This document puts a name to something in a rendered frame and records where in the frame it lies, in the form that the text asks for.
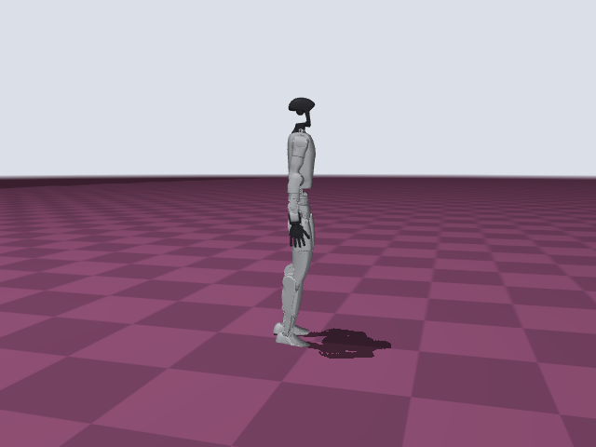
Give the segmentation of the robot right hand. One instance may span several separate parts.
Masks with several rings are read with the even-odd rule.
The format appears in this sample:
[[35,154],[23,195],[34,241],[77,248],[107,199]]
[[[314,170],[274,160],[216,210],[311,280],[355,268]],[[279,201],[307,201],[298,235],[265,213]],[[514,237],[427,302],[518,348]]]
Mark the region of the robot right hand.
[[298,214],[299,214],[299,222],[291,222],[291,218],[290,218],[290,214],[289,214],[289,222],[291,224],[291,229],[290,229],[290,246],[292,246],[292,238],[293,238],[294,247],[295,248],[297,247],[296,238],[298,238],[299,248],[301,248],[301,240],[300,240],[300,238],[302,239],[303,245],[305,246],[304,234],[306,235],[306,237],[308,239],[310,239],[310,236],[306,233],[306,231],[300,225],[300,223],[301,223],[300,212],[298,212]]

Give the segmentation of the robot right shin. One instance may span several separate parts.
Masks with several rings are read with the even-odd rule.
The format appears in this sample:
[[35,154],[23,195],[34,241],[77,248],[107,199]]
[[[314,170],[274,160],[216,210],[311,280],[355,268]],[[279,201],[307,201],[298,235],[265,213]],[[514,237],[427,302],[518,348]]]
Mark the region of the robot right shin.
[[[293,335],[293,329],[300,309],[304,282],[301,282],[299,289],[297,289],[294,277],[286,276],[283,278],[282,284],[283,289],[281,298],[282,311],[284,312],[284,336],[291,337]],[[288,332],[290,334],[288,334]]]

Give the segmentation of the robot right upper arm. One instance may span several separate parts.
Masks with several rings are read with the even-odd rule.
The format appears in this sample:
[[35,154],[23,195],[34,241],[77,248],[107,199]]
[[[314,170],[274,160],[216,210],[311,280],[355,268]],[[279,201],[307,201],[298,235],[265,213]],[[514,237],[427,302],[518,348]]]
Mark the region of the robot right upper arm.
[[[293,137],[292,145],[291,145],[291,147],[292,147],[291,163],[290,163],[289,176],[288,176],[289,180],[293,173],[300,174],[299,170],[304,164],[305,152],[308,148],[308,143],[309,143],[309,140],[306,136],[296,135]],[[302,181],[301,181],[300,186],[303,185],[303,183],[305,181],[304,176],[301,175],[301,177],[302,177]]]

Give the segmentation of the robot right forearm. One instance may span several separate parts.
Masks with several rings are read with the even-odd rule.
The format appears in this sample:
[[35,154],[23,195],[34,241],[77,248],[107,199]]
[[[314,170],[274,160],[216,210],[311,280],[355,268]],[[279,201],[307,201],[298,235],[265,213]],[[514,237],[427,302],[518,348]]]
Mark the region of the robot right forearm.
[[299,222],[298,202],[300,202],[301,189],[299,189],[299,187],[301,181],[301,175],[298,173],[293,173],[288,183],[287,193],[289,194],[288,201],[290,201],[288,204],[288,210],[290,212],[291,222]]

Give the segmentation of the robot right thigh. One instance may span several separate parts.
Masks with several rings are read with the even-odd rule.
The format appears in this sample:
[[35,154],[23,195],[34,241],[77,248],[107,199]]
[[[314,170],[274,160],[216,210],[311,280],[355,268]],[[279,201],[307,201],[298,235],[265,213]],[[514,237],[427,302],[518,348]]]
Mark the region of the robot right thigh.
[[[301,215],[300,225],[303,227],[303,229],[306,231],[306,233],[310,236],[310,239],[308,239],[306,237],[306,235],[304,234],[305,246],[303,245],[302,239],[300,238],[301,248],[299,248],[298,238],[296,238],[297,247],[295,248],[294,244],[293,244],[292,251],[291,251],[292,265],[293,265],[294,272],[290,272],[283,277],[283,278],[285,278],[286,276],[293,276],[296,286],[297,286],[297,289],[300,287],[300,283],[305,280],[305,277],[307,275],[307,272],[308,272],[310,264],[311,264],[312,253],[313,253],[312,233],[311,233],[311,227],[310,227],[309,220],[304,218],[303,214],[301,212],[300,212],[300,215]],[[290,233],[290,229],[291,229],[291,224],[288,220],[289,233]]]

